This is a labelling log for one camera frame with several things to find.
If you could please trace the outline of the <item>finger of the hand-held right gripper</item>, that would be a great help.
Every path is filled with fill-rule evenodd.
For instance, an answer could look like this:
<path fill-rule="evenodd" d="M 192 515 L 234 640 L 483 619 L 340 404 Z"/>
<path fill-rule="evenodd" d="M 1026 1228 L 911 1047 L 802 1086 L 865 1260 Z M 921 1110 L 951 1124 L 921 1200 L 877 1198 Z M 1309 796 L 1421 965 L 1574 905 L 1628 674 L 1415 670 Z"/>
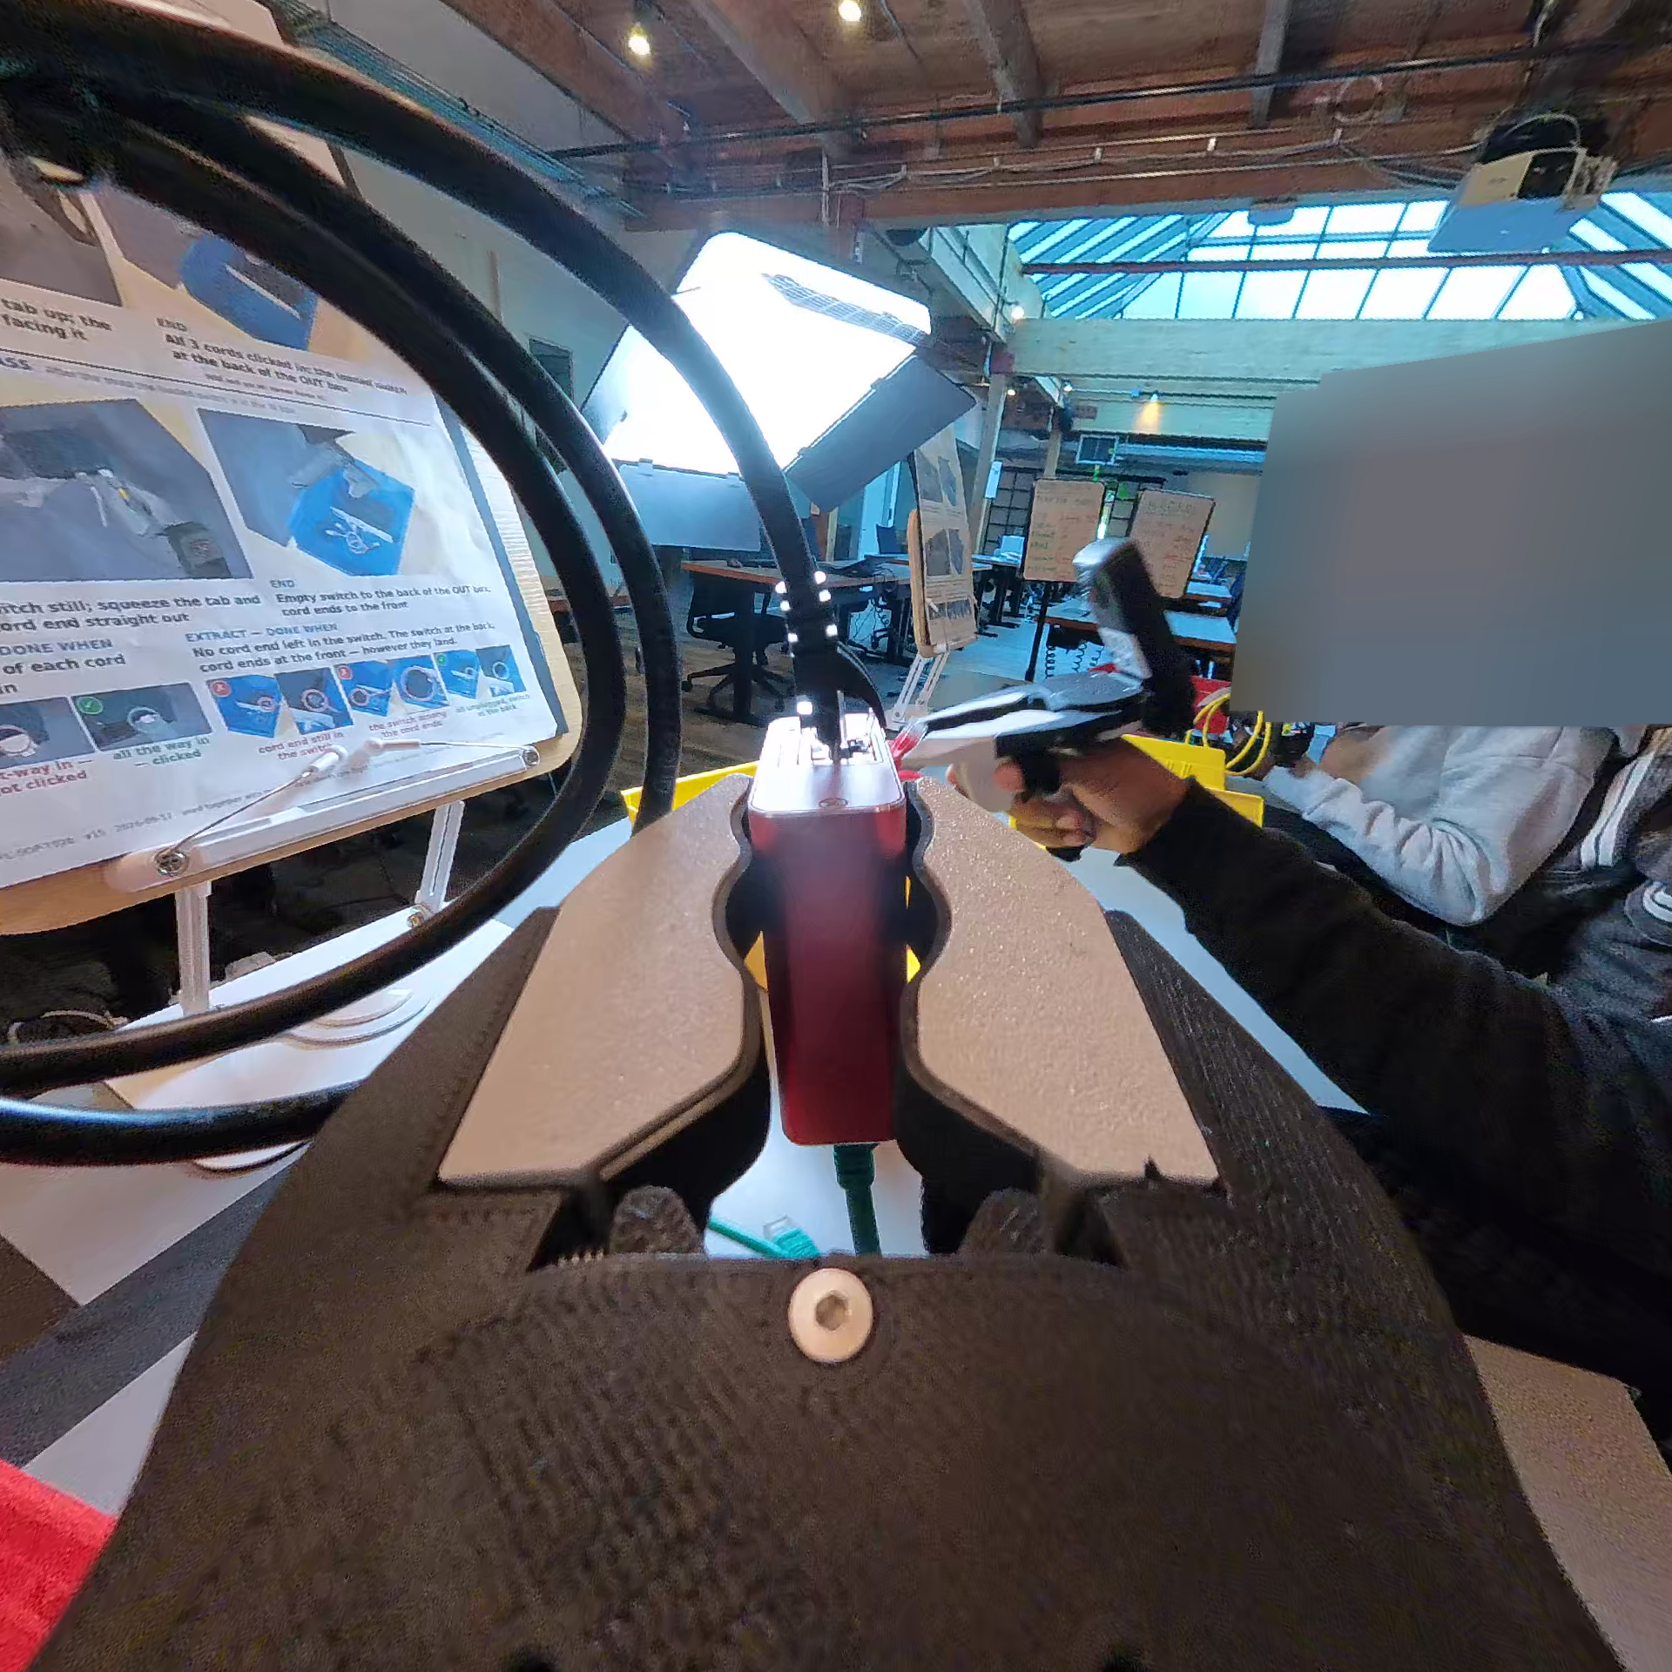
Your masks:
<path fill-rule="evenodd" d="M 1042 760 L 1074 758 L 1146 716 L 1150 690 L 1130 676 L 1052 676 L 939 708 L 911 722 L 899 766 L 1011 760 L 1040 774 Z"/>

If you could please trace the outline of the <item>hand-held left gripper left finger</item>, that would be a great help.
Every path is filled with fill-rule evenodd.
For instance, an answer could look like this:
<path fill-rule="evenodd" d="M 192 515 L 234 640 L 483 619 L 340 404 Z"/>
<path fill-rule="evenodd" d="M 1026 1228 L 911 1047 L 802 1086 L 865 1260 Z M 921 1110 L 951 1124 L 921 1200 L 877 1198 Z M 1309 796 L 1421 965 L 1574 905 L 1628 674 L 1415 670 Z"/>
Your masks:
<path fill-rule="evenodd" d="M 724 921 L 746 792 L 720 778 L 563 897 L 437 1184 L 724 1192 L 760 1156 L 760 997 Z"/>

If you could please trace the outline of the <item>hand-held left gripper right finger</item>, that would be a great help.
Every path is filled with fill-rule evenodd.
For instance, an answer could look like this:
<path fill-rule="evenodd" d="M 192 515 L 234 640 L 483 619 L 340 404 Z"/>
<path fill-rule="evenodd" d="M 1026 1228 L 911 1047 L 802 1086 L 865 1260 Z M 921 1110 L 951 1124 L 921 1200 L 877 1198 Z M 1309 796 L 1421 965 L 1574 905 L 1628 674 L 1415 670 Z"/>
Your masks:
<path fill-rule="evenodd" d="M 1062 1184 L 1218 1184 L 1094 895 L 943 782 L 911 790 L 923 820 L 913 895 L 933 909 L 901 1019 L 913 1084 Z"/>

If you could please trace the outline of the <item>yellow plastic bin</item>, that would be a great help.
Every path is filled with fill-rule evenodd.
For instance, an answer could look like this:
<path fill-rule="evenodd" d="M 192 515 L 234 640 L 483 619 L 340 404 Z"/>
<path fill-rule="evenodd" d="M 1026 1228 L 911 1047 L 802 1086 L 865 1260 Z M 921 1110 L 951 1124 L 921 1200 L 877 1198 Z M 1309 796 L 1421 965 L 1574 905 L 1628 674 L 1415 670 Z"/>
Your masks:
<path fill-rule="evenodd" d="M 1208 790 L 1218 802 L 1227 806 L 1229 810 L 1237 812 L 1243 820 L 1251 826 L 1261 828 L 1265 820 L 1265 802 L 1253 790 L 1239 790 L 1227 784 L 1229 772 L 1225 766 L 1225 752 L 1214 744 L 1196 744 L 1196 742 L 1174 742 L 1162 738 L 1144 738 L 1132 736 L 1136 748 L 1140 748 L 1150 758 L 1164 764 L 1182 780 L 1198 782 L 1202 788 Z M 736 762 L 724 764 L 716 768 L 708 768 L 704 772 L 696 772 L 690 776 L 680 776 L 674 784 L 674 800 L 672 806 L 678 808 L 698 794 L 706 792 L 714 784 L 718 784 L 726 776 L 744 776 L 752 778 L 756 772 L 756 762 Z"/>

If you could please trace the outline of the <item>red network switch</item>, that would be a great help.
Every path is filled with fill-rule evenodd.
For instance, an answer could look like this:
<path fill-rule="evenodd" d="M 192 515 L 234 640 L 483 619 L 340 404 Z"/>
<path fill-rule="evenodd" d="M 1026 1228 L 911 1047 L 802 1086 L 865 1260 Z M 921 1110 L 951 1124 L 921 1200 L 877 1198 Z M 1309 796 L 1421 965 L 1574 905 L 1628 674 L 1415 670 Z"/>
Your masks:
<path fill-rule="evenodd" d="M 907 800 L 881 720 L 847 710 L 835 746 L 803 716 L 772 722 L 744 830 L 784 1134 L 883 1142 L 905 991 Z"/>

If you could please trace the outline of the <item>person's right forearm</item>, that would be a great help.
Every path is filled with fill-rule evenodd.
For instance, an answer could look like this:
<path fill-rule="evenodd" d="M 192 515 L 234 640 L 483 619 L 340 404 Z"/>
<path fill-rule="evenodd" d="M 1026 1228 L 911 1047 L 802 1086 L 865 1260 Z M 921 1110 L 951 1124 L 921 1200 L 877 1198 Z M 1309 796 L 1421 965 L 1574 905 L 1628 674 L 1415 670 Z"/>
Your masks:
<path fill-rule="evenodd" d="M 1363 1110 L 1333 1112 L 1456 1325 L 1667 1405 L 1667 1019 L 1379 911 L 1198 786 L 1132 857 Z"/>

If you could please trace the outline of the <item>person's right hand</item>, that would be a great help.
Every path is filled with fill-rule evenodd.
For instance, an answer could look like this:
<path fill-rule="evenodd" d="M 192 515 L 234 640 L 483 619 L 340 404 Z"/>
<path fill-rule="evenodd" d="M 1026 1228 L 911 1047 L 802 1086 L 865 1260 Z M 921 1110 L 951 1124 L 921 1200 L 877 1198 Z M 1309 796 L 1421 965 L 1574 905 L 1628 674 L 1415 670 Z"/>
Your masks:
<path fill-rule="evenodd" d="M 1046 849 L 1102 847 L 1128 855 L 1172 818 L 1190 784 L 1126 740 L 1080 756 L 1054 756 L 1058 786 L 1028 788 L 1018 762 L 995 764 L 1014 828 Z"/>

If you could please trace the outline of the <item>paper easel board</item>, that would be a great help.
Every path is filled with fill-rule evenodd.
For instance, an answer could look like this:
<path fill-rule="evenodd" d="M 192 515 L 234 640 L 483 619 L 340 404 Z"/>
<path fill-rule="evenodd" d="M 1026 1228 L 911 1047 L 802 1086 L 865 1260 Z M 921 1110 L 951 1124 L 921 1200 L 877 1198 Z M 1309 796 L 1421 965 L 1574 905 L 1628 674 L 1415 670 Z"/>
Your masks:
<path fill-rule="evenodd" d="M 1184 597 L 1216 503 L 1208 493 L 1162 487 L 1138 493 L 1126 535 L 1160 599 Z"/>
<path fill-rule="evenodd" d="M 1076 555 L 1098 537 L 1102 499 L 1104 483 L 1098 479 L 1040 475 L 1022 543 L 1022 579 L 1074 583 Z"/>

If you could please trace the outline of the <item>distant instruction board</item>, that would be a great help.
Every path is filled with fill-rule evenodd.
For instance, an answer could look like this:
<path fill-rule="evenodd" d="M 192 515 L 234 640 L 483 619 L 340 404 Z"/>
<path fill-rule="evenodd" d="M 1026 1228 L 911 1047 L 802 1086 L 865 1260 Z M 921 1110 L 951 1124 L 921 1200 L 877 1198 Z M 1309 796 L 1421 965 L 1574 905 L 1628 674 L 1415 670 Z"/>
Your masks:
<path fill-rule="evenodd" d="M 977 633 L 969 495 L 955 427 L 913 447 L 909 465 L 911 635 L 919 654 L 935 656 L 961 648 Z"/>

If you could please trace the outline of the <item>black office chair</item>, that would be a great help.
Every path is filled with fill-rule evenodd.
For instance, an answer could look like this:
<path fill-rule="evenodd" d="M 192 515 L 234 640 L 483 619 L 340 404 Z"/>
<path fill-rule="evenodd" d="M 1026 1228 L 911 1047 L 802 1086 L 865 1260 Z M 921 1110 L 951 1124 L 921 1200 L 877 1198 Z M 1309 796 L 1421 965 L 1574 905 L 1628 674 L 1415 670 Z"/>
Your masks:
<path fill-rule="evenodd" d="M 690 694 L 698 680 L 710 680 L 704 712 L 736 724 L 758 724 L 758 696 L 764 696 L 772 710 L 780 710 L 788 694 L 788 676 L 768 666 L 770 652 L 788 646 L 774 601 L 776 583 L 752 571 L 700 563 L 682 565 L 682 573 L 688 579 L 686 638 L 726 650 L 728 660 L 710 666 L 684 664 L 680 688 Z"/>

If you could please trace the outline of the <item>wooden desk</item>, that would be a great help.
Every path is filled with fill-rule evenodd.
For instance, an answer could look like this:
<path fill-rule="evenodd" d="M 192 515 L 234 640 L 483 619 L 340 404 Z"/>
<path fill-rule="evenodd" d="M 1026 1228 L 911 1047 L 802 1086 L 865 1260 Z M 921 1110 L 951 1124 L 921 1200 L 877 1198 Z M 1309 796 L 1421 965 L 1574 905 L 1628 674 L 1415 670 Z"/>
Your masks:
<path fill-rule="evenodd" d="M 770 660 L 774 646 L 782 642 L 778 595 L 780 575 L 766 563 L 746 565 L 718 559 L 686 559 L 682 573 L 688 575 L 688 597 L 684 633 L 692 640 L 718 642 L 734 652 L 732 625 L 740 621 L 744 607 L 756 617 L 752 636 L 756 670 L 762 680 L 780 680 L 786 674 Z M 841 636 L 861 658 L 883 664 L 905 664 L 909 589 L 905 569 L 863 557 L 845 567 L 833 567 L 819 575 L 837 613 Z"/>

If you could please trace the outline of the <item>softbox light panel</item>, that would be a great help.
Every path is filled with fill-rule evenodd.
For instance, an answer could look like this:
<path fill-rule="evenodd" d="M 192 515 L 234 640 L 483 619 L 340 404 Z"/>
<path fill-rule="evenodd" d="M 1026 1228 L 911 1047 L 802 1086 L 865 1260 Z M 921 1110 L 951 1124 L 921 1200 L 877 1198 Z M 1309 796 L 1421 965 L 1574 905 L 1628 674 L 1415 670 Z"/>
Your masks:
<path fill-rule="evenodd" d="M 975 406 L 929 364 L 923 302 L 772 242 L 706 238 L 674 302 L 736 386 L 803 513 L 839 509 Z M 638 330 L 620 334 L 581 410 L 654 547 L 764 549 L 716 422 Z"/>

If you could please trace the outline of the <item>instruction sheet board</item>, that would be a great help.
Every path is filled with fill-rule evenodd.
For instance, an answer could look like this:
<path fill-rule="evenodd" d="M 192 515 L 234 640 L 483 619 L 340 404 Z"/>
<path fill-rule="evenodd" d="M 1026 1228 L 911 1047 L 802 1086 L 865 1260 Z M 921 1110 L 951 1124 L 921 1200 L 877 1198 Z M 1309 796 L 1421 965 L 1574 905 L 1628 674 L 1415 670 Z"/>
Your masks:
<path fill-rule="evenodd" d="M 3 161 L 3 935 L 563 762 L 503 475 L 280 266 Z"/>

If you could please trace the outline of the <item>ceiling projector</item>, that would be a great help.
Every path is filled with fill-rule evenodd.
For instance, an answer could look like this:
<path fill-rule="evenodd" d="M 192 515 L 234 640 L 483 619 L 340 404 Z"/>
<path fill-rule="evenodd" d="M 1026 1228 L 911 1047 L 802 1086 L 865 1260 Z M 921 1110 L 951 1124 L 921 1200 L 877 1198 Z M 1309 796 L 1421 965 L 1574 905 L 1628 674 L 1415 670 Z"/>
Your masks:
<path fill-rule="evenodd" d="M 1552 248 L 1598 207 L 1618 157 L 1598 119 L 1534 111 L 1482 141 L 1427 236 L 1432 256 L 1524 256 Z"/>

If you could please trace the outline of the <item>red textured object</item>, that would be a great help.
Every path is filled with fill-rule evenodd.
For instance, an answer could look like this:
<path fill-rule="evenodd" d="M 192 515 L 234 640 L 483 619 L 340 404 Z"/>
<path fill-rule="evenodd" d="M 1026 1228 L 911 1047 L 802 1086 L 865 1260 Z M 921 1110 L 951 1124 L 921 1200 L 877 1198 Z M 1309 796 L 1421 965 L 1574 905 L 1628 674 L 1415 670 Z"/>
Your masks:
<path fill-rule="evenodd" d="M 113 1514 L 1 1463 L 3 1670 L 31 1664 L 113 1528 Z"/>

